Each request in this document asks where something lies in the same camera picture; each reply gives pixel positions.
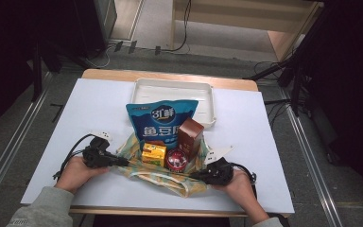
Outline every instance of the sleeve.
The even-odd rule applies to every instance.
[[[252,227],[283,227],[278,218],[269,218],[260,223],[253,225]]]
[[[29,206],[14,213],[7,227],[73,226],[68,215],[74,195],[56,187],[44,187],[37,199]]]

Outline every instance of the snack package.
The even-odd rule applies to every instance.
[[[138,140],[172,149],[178,143],[179,126],[193,117],[199,102],[196,100],[159,101],[146,104],[127,104],[130,121]]]

